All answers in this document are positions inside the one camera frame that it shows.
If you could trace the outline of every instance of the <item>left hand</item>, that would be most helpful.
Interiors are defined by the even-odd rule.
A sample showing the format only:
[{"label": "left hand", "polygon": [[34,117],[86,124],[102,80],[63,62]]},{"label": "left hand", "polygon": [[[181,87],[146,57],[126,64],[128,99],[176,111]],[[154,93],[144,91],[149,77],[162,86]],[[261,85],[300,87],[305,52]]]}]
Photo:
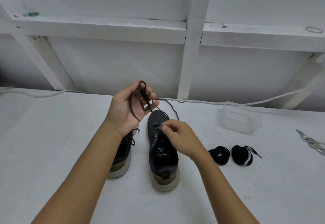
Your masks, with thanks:
[{"label": "left hand", "polygon": [[[124,137],[132,129],[134,129],[139,121],[132,115],[129,109],[129,97],[132,95],[132,108],[135,115],[142,120],[143,117],[150,112],[143,111],[139,100],[133,93],[137,90],[140,80],[135,80],[131,85],[127,86],[119,93],[113,96],[110,109],[108,110],[105,121],[110,122],[113,127]],[[146,92],[150,101],[156,98],[156,94],[152,92],[150,87],[146,87]],[[155,109],[159,105],[159,101],[153,102],[150,107]]]}]

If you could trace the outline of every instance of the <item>forearm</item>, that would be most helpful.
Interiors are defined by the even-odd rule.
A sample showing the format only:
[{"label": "forearm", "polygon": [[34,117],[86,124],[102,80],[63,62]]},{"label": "forearm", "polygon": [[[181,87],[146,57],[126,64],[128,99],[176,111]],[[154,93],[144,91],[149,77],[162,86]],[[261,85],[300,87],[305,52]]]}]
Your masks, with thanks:
[{"label": "forearm", "polygon": [[258,223],[206,150],[197,153],[193,161],[199,169],[219,224]]},{"label": "forearm", "polygon": [[89,223],[121,140],[104,122],[32,223]]}]

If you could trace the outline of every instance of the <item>hand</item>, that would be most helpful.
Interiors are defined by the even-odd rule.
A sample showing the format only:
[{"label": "hand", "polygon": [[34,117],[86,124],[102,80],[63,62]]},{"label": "hand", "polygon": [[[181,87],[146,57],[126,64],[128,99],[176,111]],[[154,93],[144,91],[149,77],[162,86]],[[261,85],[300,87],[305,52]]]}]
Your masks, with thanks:
[{"label": "hand", "polygon": [[162,123],[161,130],[169,138],[175,149],[192,160],[197,154],[207,151],[194,131],[185,122],[170,119]]},{"label": "hand", "polygon": [[[136,98],[133,93],[137,90],[139,86],[140,80],[135,80],[131,85],[127,86],[115,96],[113,96],[110,109],[108,110],[105,121],[110,122],[113,127],[124,137],[128,134],[132,129],[134,129],[139,121],[132,115],[129,109],[129,97],[132,95],[132,108],[134,114],[142,120],[143,117],[150,112],[143,111],[139,100]],[[146,87],[147,95],[150,101],[153,101],[156,98],[156,94],[152,92],[150,87]],[[159,104],[159,101],[153,102],[150,107],[155,109]]]}]

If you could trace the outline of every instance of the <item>white table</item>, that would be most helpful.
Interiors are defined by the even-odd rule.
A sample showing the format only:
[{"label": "white table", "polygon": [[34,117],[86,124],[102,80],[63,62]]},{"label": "white table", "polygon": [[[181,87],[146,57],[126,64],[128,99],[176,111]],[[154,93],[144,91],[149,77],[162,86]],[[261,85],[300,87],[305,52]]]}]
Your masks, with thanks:
[{"label": "white table", "polygon": [[[46,95],[53,91],[24,90]],[[0,223],[30,223],[62,183],[100,123],[111,96],[78,93],[35,99],[0,94]],[[222,106],[172,102],[207,149],[244,144],[262,157],[221,166],[236,193],[261,223],[324,223],[325,157],[295,129],[325,141],[325,113],[260,108],[253,136],[223,128]],[[171,118],[170,106],[160,108]],[[123,177],[107,181],[91,223],[216,223],[194,163],[179,155],[180,182],[169,193],[150,183],[146,116]]]}]

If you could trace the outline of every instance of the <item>sneaker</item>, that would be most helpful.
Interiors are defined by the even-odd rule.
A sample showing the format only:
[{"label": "sneaker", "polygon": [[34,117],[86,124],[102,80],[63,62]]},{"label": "sneaker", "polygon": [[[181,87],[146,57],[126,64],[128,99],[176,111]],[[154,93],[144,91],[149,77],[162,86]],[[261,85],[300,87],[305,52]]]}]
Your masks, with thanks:
[{"label": "sneaker", "polygon": [[133,136],[137,130],[140,131],[138,128],[133,129],[122,138],[110,169],[110,173],[108,174],[108,178],[119,178],[126,174],[131,164],[131,145],[135,144]]},{"label": "sneaker", "polygon": [[148,118],[148,137],[150,142],[149,164],[152,185],[159,191],[170,191],[179,182],[178,154],[167,136],[159,130],[159,122],[169,120],[162,111],[153,111]]}]

